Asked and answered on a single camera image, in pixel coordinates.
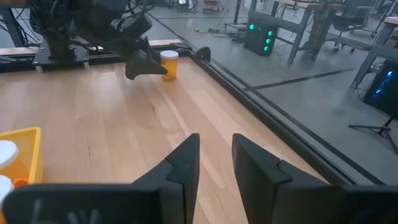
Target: office chair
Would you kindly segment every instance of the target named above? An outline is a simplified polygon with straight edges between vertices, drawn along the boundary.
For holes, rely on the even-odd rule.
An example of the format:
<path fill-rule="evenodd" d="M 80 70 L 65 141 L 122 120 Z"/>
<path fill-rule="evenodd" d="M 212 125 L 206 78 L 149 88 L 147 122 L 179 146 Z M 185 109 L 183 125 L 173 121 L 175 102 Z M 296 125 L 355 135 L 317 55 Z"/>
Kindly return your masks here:
<path fill-rule="evenodd" d="M 351 34 L 354 30 L 363 30 L 367 32 L 372 32 L 371 36 L 374 37 L 375 33 L 373 30 L 364 29 L 368 24 L 368 19 L 376 0 L 348 0 L 343 13 L 340 16 L 335 16 L 333 21 L 333 27 L 340 31 L 340 35 L 333 39 L 335 41 L 335 52 L 339 50 L 341 44 L 341 35 L 343 32 L 350 32 Z"/>

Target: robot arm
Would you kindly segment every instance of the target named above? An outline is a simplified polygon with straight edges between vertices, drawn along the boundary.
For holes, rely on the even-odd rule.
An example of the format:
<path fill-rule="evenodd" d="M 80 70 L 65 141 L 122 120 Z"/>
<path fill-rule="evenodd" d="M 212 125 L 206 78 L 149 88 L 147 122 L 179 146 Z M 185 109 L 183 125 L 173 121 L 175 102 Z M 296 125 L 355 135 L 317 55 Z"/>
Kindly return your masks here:
<path fill-rule="evenodd" d="M 127 63 L 126 76 L 131 80 L 141 74 L 167 73 L 148 40 L 141 37 L 152 27 L 145 15 L 146 1 L 139 12 L 130 0 L 30 0 L 29 4 L 30 24 L 49 43 L 53 57 L 65 60 L 73 44 L 101 46 Z M 71 40 L 76 36 L 89 44 Z M 67 47 L 60 50 L 60 42 Z"/>

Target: pill bottle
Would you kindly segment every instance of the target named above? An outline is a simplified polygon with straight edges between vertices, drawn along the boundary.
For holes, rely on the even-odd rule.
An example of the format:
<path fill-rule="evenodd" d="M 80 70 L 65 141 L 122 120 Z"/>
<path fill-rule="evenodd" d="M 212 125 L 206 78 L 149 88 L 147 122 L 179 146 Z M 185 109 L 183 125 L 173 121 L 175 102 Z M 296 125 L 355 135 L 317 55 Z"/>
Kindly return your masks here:
<path fill-rule="evenodd" d="M 2 202 L 12 190 L 14 190 L 14 185 L 11 179 L 4 175 L 0 175 L 0 223 L 5 223 L 5 218 L 1 210 Z"/>
<path fill-rule="evenodd" d="M 164 80 L 173 80 L 177 77 L 178 70 L 178 52 L 165 50 L 160 53 L 162 65 L 167 69 L 167 74 L 163 75 Z"/>
<path fill-rule="evenodd" d="M 0 140 L 0 175 L 5 175 L 12 181 L 29 177 L 29 168 L 12 141 Z"/>

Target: computer tower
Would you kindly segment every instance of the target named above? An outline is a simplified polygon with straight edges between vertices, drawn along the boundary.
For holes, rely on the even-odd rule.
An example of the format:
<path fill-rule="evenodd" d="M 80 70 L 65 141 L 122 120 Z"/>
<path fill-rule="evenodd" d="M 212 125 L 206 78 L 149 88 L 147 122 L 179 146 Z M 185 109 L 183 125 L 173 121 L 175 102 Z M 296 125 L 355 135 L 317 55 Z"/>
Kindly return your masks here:
<path fill-rule="evenodd" d="M 274 48 L 277 26 L 270 26 L 254 19 L 248 20 L 244 48 L 258 55 L 270 55 Z"/>
<path fill-rule="evenodd" d="M 389 60 L 384 62 L 380 72 L 366 92 L 364 102 L 385 112 L 398 116 L 398 64 Z"/>

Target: orange pill bottle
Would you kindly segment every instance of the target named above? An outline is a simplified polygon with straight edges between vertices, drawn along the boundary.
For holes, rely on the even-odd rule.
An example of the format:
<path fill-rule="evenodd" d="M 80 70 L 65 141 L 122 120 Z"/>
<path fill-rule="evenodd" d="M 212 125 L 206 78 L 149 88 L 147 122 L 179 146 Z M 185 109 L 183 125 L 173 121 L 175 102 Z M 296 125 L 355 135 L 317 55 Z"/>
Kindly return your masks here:
<path fill-rule="evenodd" d="M 160 53 L 162 65 L 167 69 L 167 74 L 162 75 L 164 80 L 173 80 L 177 77 L 178 52 L 165 50 Z"/>

